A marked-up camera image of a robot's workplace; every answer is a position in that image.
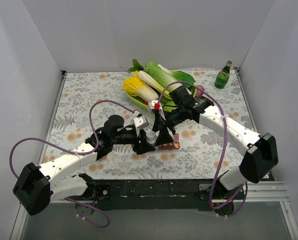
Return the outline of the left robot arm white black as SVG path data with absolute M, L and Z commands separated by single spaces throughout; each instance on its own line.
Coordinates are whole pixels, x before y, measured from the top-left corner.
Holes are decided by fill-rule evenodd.
M 144 116 L 134 118 L 128 126 L 124 126 L 121 116 L 110 116 L 72 154 L 41 165 L 27 164 L 18 177 L 14 195 L 31 216 L 42 212 L 50 202 L 66 197 L 81 196 L 90 200 L 96 194 L 94 180 L 85 173 L 71 178 L 67 175 L 103 158 L 115 145 L 131 145 L 138 155 L 155 151 L 157 136 L 154 131 L 145 131 L 147 126 Z

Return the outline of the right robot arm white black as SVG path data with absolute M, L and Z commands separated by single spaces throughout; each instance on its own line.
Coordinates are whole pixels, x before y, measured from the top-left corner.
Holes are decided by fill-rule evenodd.
M 260 135 L 245 128 L 226 117 L 215 101 L 204 96 L 194 98 L 184 86 L 170 95 L 178 106 L 170 113 L 164 113 L 157 100 L 148 104 L 148 110 L 155 114 L 153 131 L 159 132 L 157 146 L 171 141 L 169 130 L 185 120 L 193 120 L 225 138 L 243 156 L 239 166 L 219 178 L 215 186 L 219 198 L 228 198 L 235 187 L 246 182 L 258 183 L 278 164 L 276 140 L 271 134 Z

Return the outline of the white pill bottle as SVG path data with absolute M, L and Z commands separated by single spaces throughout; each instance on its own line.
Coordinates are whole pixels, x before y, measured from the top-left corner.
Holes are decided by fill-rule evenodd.
M 155 145 L 157 140 L 157 135 L 154 131 L 148 130 L 146 132 L 146 141 L 148 144 Z

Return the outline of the red weekly pill organizer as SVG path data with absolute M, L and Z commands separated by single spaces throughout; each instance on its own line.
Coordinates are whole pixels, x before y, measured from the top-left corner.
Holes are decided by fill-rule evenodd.
M 173 135 L 173 142 L 159 145 L 158 147 L 156 147 L 156 150 L 157 151 L 177 151 L 180 148 L 179 149 L 174 148 L 175 142 L 179 142 L 179 134 L 178 133 Z

